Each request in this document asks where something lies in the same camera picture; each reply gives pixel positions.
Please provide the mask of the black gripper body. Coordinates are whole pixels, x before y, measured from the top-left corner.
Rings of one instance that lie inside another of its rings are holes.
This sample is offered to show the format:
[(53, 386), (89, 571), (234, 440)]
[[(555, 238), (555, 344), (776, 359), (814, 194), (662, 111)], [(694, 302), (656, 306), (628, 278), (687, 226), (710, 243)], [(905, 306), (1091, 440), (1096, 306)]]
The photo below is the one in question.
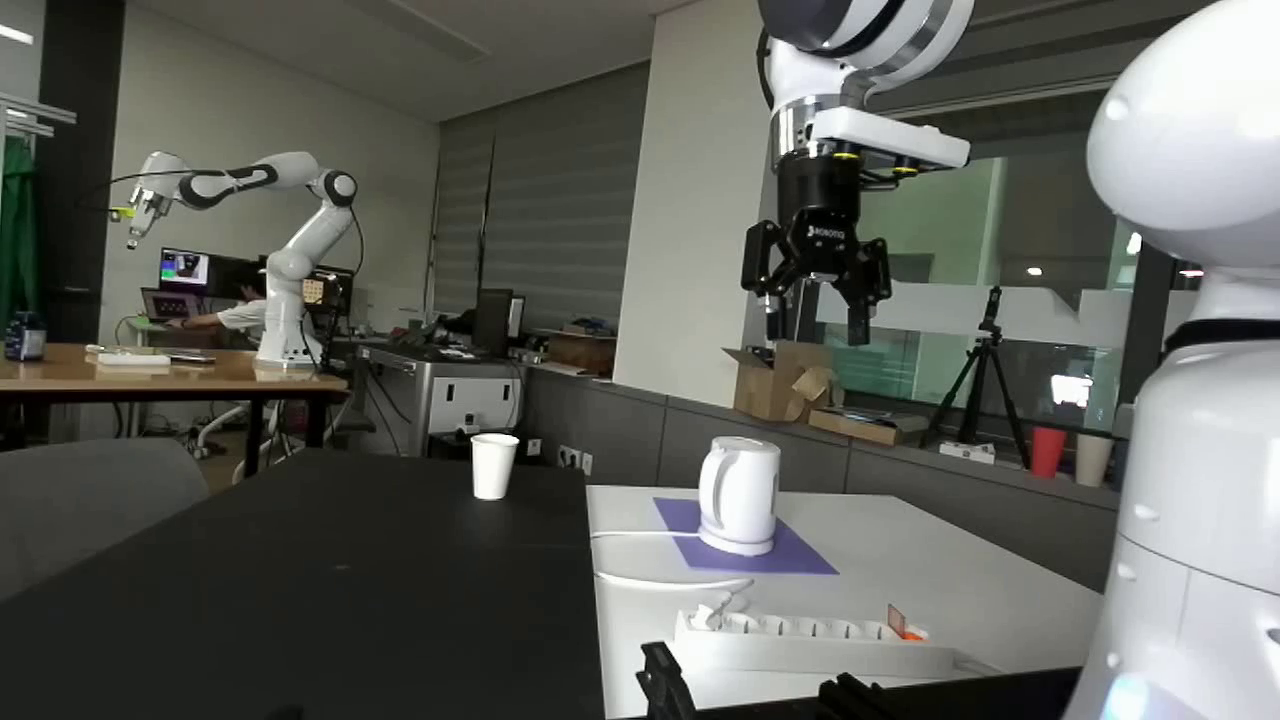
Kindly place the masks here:
[(858, 156), (805, 156), (786, 154), (776, 168), (776, 252), (770, 284), (796, 284), (800, 278), (850, 280), (858, 268)]

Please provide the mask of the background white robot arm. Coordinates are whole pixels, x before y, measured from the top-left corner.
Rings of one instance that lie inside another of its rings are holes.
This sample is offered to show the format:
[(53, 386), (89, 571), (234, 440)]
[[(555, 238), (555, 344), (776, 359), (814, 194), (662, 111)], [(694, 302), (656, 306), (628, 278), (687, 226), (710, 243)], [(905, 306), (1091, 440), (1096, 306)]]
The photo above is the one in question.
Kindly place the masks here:
[(210, 326), (252, 334), (265, 370), (320, 366), (320, 342), (303, 319), (303, 280), (354, 222), (361, 184), (352, 171), (327, 168), (311, 154), (272, 154), (215, 168), (147, 154), (126, 184), (126, 202), (111, 211), (126, 240), (145, 240), (171, 209), (215, 211), (246, 203), (246, 217), (231, 222), (231, 232), (265, 252), (265, 293), (215, 310)]

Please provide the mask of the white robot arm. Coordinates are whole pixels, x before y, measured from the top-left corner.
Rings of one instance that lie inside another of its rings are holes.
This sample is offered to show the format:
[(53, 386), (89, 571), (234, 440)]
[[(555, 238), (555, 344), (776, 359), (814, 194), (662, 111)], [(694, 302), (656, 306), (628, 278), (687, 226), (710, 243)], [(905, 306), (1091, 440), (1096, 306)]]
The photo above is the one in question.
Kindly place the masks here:
[[(776, 211), (740, 290), (776, 342), (829, 280), (847, 337), (886, 295), (858, 194), (973, 143), (867, 110), (933, 72), (976, 0), (755, 0)], [(1062, 720), (1280, 720), (1280, 0), (1207, 0), (1154, 36), (1089, 127), (1089, 182), (1142, 243), (1204, 274), (1133, 404), (1116, 547)]]

